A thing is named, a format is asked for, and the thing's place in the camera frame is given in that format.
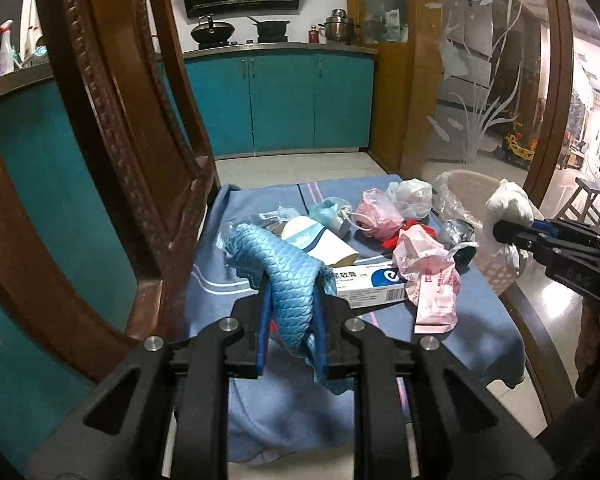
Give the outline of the person's right hand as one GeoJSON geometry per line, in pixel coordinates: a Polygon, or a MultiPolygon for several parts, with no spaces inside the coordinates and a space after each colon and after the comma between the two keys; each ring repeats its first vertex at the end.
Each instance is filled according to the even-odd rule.
{"type": "Polygon", "coordinates": [[[590,298],[582,300],[580,335],[574,355],[574,365],[578,372],[576,393],[584,399],[588,393],[585,387],[585,373],[594,366],[600,351],[600,303],[590,298]]]}

